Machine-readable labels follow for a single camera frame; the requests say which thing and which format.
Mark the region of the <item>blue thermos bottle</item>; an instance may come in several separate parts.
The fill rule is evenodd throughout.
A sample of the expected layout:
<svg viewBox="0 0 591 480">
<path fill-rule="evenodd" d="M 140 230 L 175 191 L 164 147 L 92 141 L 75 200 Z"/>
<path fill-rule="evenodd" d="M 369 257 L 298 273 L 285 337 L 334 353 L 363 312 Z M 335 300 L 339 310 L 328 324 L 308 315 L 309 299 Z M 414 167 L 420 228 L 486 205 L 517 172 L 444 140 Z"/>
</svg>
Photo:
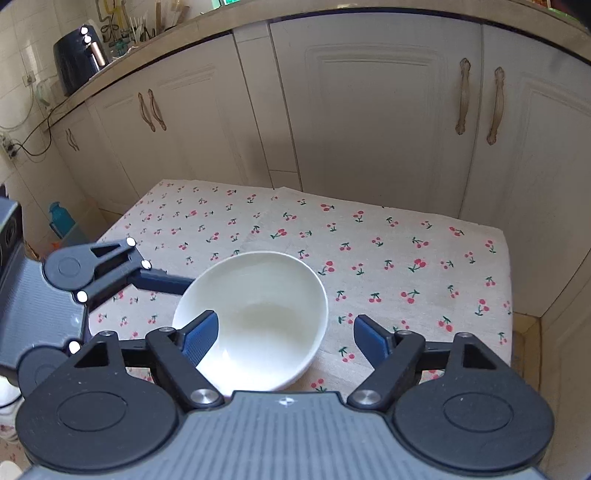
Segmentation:
<svg viewBox="0 0 591 480">
<path fill-rule="evenodd" d="M 76 225 L 68 210 L 62 207 L 59 201 L 50 204 L 49 214 L 49 226 L 60 239 L 63 239 Z"/>
</svg>

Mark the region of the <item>cherry print tablecloth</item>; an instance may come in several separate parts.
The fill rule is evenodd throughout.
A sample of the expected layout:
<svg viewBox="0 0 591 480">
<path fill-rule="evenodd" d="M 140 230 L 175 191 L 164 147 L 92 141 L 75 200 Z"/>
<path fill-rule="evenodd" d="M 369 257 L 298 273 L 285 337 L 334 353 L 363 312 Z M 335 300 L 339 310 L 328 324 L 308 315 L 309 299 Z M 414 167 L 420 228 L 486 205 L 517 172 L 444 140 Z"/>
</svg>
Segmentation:
<svg viewBox="0 0 591 480">
<path fill-rule="evenodd" d="M 189 278 L 249 251 L 310 266 L 328 294 L 329 327 L 298 390 L 348 394 L 369 374 L 353 343 L 360 314 L 429 341 L 470 332 L 500 358 L 512 354 L 509 251 L 495 228 L 288 188 L 164 180 L 104 233 L 125 237 L 154 267 Z"/>
</svg>

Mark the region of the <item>black air fryer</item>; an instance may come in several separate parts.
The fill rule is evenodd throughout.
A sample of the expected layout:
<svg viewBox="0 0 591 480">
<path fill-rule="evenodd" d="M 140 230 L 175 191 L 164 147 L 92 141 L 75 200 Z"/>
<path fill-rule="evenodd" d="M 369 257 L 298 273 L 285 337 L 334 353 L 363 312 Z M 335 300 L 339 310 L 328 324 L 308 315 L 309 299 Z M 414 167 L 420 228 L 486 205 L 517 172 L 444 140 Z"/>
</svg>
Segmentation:
<svg viewBox="0 0 591 480">
<path fill-rule="evenodd" d="M 109 63 L 94 27 L 83 24 L 53 45 L 63 94 L 71 96 Z"/>
</svg>

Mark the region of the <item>white floral bowl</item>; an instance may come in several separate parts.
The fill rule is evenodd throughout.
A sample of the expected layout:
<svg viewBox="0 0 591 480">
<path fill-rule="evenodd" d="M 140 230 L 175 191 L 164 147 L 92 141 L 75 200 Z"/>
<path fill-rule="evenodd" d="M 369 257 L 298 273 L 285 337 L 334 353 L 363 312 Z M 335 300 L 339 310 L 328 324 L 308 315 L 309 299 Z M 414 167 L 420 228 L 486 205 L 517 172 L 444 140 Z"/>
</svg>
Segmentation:
<svg viewBox="0 0 591 480">
<path fill-rule="evenodd" d="M 205 310 L 217 315 L 218 334 L 197 370 L 225 397 L 297 382 L 329 323 L 318 275 L 279 252 L 243 253 L 207 269 L 181 296 L 172 327 L 184 327 Z"/>
</svg>

